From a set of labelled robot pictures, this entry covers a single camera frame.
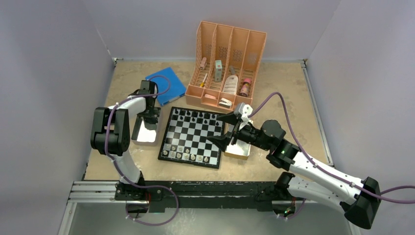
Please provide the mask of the silver tin with white pieces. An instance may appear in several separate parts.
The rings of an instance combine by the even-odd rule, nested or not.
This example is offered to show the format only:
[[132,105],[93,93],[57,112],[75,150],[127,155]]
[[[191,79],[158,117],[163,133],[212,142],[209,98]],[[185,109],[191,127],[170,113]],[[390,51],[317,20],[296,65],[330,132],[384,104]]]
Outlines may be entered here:
[[142,113],[137,114],[131,140],[135,145],[155,146],[160,136],[161,108],[158,124],[144,122]]

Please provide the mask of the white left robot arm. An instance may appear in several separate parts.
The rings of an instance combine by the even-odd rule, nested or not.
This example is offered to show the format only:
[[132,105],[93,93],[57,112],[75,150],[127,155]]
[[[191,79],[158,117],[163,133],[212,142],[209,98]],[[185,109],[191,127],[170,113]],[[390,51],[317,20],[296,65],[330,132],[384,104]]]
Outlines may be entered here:
[[155,145],[158,142],[161,119],[161,110],[155,107],[158,91],[154,81],[143,80],[140,88],[125,100],[94,111],[91,147],[111,159],[119,174],[117,193],[133,200],[142,199],[147,190],[129,146],[131,143]]

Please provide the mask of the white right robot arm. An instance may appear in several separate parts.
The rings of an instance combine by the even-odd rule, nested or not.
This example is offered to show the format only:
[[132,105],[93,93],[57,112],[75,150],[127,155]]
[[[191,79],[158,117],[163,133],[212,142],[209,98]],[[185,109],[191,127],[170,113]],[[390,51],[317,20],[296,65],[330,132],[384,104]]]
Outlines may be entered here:
[[223,151],[237,141],[245,142],[268,151],[267,160],[285,170],[275,185],[278,198],[293,196],[316,201],[342,212],[362,229],[372,227],[381,203],[377,180],[347,175],[306,156],[305,151],[284,138],[286,132],[277,120],[267,120],[257,129],[252,124],[243,125],[242,115],[229,113],[218,119],[233,125],[233,129],[220,136],[208,136],[208,141]]

